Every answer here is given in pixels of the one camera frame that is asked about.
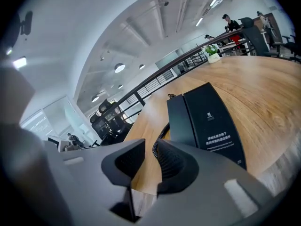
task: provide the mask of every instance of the metal railing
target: metal railing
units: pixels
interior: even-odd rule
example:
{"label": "metal railing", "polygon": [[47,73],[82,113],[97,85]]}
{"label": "metal railing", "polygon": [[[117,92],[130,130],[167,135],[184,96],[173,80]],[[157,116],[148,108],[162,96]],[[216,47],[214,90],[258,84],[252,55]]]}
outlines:
{"label": "metal railing", "polygon": [[[124,114],[125,111],[129,110],[130,108],[137,105],[138,103],[141,103],[142,106],[145,106],[144,100],[147,97],[149,97],[152,93],[154,93],[155,91],[160,89],[162,86],[170,83],[174,79],[184,75],[185,73],[189,72],[190,70],[192,70],[208,61],[207,57],[202,52],[203,46],[209,45],[209,44],[214,44],[214,43],[219,43],[223,40],[226,40],[234,35],[238,35],[241,33],[242,33],[242,30],[239,29],[234,32],[222,34],[219,37],[217,37],[213,40],[210,40],[200,46],[197,46],[196,48],[188,51],[187,53],[177,57],[175,60],[166,64],[161,69],[157,70],[154,74],[152,74],[150,77],[148,77],[143,82],[141,82],[138,86],[136,86],[130,92],[128,92],[125,96],[123,96],[109,110],[107,110],[104,114],[102,114],[96,120],[96,123],[98,121],[104,120],[106,114],[112,112],[116,107],[120,106],[125,101],[127,101],[130,104],[130,106],[127,107],[126,109],[124,109],[123,111],[121,111],[122,114]],[[240,45],[243,45],[245,43],[248,44],[248,48],[243,48],[243,49],[238,48]],[[223,52],[219,53],[219,55],[221,56],[222,54],[228,53],[234,49],[240,50],[240,51],[242,51],[242,50],[246,51],[242,55],[250,53],[251,51],[254,50],[254,48],[251,48],[249,40],[246,39],[245,41],[242,41],[242,42],[234,45],[233,47],[224,50]],[[183,72],[183,73],[179,74],[177,77],[175,77],[173,75],[173,73],[171,72],[171,69],[178,65],[181,65],[181,66],[185,65],[186,69],[185,69],[185,72]],[[138,112],[135,112],[134,114],[126,117],[125,119],[131,118],[132,116],[138,114],[140,111],[141,110],[139,110]]]}

